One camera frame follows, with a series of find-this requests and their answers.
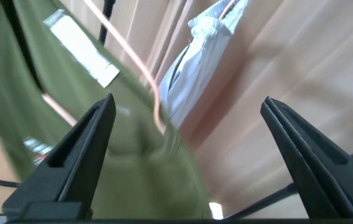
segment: beige curtain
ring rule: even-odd
[[[65,2],[92,33],[99,33],[82,2]],[[102,7],[102,0],[96,2]],[[111,22],[159,82],[189,43],[187,22],[215,2],[118,0]],[[139,77],[110,36],[106,47]],[[213,79],[181,128],[213,200],[226,215],[291,182],[259,113],[268,95],[353,153],[353,1],[249,3]]]

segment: green garment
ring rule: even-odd
[[[76,119],[111,92],[117,115],[94,218],[210,218],[190,150],[169,120],[165,136],[154,125],[152,95],[77,22],[120,70],[103,88],[43,23],[59,9],[71,16],[55,0],[0,0],[0,137],[14,170],[25,179],[35,167],[26,139],[54,146],[71,128],[44,102],[42,90]]]

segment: white fabric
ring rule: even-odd
[[[179,128],[210,81],[248,0],[239,0],[221,21],[230,0],[221,0],[189,21],[193,41],[168,69],[159,85],[162,105]]]

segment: green shirt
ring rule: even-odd
[[[43,21],[62,12],[56,0],[0,0],[0,137],[25,179],[35,154],[24,142],[54,146],[70,126],[41,97],[51,95],[76,119],[111,92],[117,115],[94,196],[94,218],[209,218],[208,196],[190,150],[166,115],[156,129],[152,95],[78,24],[98,54],[119,70],[103,88]]]

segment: white tag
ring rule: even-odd
[[[44,21],[46,25],[51,26],[52,33],[103,88],[108,86],[120,70],[98,52],[87,35],[70,16],[63,15],[56,22],[53,22],[52,18],[53,16],[50,16]]]

